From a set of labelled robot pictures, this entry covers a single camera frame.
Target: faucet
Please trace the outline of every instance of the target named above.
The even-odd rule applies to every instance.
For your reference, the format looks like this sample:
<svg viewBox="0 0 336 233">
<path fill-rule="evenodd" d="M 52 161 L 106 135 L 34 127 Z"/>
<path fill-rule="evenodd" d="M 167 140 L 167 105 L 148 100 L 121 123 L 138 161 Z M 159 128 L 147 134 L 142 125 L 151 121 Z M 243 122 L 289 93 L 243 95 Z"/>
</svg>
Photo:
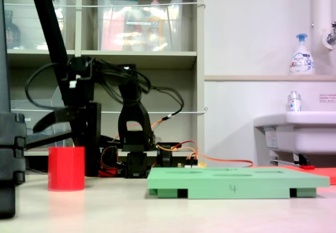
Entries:
<svg viewBox="0 0 336 233">
<path fill-rule="evenodd" d="M 331 27 L 333 29 L 333 33 L 332 34 L 328 34 L 327 36 L 327 43 L 329 45 L 335 45 L 336 44 L 336 22 L 332 22 L 331 23 Z"/>
</svg>

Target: clear plastic container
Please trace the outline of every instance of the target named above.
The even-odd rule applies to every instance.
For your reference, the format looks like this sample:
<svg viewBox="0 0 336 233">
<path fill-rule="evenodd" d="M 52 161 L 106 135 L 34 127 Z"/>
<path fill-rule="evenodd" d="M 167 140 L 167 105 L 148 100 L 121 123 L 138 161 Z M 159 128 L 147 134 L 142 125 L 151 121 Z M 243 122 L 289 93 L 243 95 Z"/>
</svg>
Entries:
<svg viewBox="0 0 336 233">
<path fill-rule="evenodd" d="M 35 100 L 35 101 L 45 106 L 64 107 L 61 93 L 58 87 L 51 99 L 40 99 L 40 100 Z M 12 112 L 22 113 L 25 116 L 28 143 L 29 141 L 32 141 L 38 138 L 43 138 L 45 136 L 50 136 L 50 135 L 54 135 L 57 133 L 62 133 L 62 132 L 71 130 L 69 123 L 60 123 L 60 124 L 52 125 L 42 132 L 33 134 L 34 125 L 45 115 L 49 114 L 51 111 L 38 108 L 35 105 L 32 105 L 28 100 L 12 100 L 10 101 L 10 107 L 11 107 Z M 55 143 L 41 146 L 40 148 L 46 149 L 50 146 L 70 146 L 70 144 L 69 144 L 69 140 L 63 140 L 63 141 L 58 141 Z"/>
<path fill-rule="evenodd" d="M 113 7 L 98 0 L 98 50 L 182 51 L 182 6 Z"/>
<path fill-rule="evenodd" d="M 64 7 L 67 0 L 55 0 L 58 25 L 67 49 L 74 48 L 75 9 Z M 35 6 L 5 5 L 7 48 L 47 50 Z"/>
</svg>

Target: handwritten number 4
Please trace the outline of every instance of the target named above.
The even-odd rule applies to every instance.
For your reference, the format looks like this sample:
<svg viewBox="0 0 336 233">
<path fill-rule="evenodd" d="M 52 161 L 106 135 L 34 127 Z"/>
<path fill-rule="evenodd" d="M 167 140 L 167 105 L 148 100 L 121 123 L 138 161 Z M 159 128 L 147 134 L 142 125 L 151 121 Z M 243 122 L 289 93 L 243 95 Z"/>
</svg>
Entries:
<svg viewBox="0 0 336 233">
<path fill-rule="evenodd" d="M 234 193 L 236 193 L 236 191 L 237 191 L 236 185 L 230 185 L 230 190 L 233 191 Z"/>
</svg>

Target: pipe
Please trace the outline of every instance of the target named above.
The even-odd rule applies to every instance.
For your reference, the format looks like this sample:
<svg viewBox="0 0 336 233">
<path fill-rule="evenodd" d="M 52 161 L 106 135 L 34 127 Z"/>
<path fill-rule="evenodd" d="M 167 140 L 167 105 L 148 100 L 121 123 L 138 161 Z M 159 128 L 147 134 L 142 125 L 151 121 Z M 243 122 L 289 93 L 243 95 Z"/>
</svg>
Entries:
<svg viewBox="0 0 336 233">
<path fill-rule="evenodd" d="M 332 0 L 312 0 L 312 53 L 315 59 L 317 74 L 329 74 L 330 71 L 330 50 L 326 48 L 327 35 L 332 32 Z"/>
</svg>

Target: shelf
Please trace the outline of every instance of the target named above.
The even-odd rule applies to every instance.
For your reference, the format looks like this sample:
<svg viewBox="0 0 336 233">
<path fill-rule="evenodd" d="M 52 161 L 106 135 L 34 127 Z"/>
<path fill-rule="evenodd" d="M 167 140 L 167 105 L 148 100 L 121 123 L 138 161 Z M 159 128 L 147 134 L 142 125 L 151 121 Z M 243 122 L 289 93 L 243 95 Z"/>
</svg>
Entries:
<svg viewBox="0 0 336 233">
<path fill-rule="evenodd" d="M 148 157 L 156 157 L 156 151 L 146 152 Z M 126 157 L 128 152 L 118 152 L 120 157 Z M 191 152 L 173 152 L 174 157 L 187 157 L 191 154 Z M 48 151 L 25 151 L 25 156 L 48 156 Z"/>
<path fill-rule="evenodd" d="M 48 156 L 49 151 L 24 151 L 24 156 Z"/>
<path fill-rule="evenodd" d="M 208 75 L 204 76 L 205 81 L 336 81 L 336 75 Z"/>
<path fill-rule="evenodd" d="M 48 50 L 8 49 L 8 64 L 11 68 L 38 68 L 50 62 Z M 68 58 L 75 55 L 67 50 Z"/>
<path fill-rule="evenodd" d="M 82 50 L 83 56 L 92 56 L 115 64 L 136 64 L 138 69 L 191 69 L 197 52 L 191 51 L 97 51 Z"/>
</svg>

